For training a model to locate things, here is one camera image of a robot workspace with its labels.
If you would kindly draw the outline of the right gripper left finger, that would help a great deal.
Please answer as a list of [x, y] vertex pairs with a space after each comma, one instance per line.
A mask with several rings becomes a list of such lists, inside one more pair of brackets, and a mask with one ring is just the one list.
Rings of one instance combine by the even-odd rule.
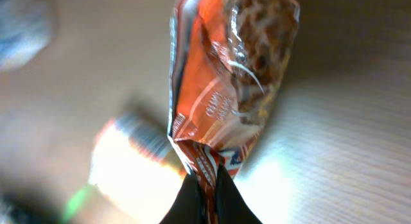
[[160, 224], [204, 224], [204, 204], [198, 180], [186, 175], [170, 210]]

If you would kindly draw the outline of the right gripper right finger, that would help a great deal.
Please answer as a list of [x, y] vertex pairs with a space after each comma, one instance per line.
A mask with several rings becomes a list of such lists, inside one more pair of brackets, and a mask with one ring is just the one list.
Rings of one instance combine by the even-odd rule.
[[245, 203], [226, 168], [221, 165], [218, 167], [214, 197], [219, 224], [262, 224]]

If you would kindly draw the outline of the orange Top chocolate bar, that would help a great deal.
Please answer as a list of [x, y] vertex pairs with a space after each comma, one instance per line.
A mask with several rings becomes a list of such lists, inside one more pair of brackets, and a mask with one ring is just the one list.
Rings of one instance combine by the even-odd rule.
[[168, 139], [218, 223], [219, 165], [232, 179], [265, 129], [299, 27], [296, 0], [178, 0], [170, 19]]

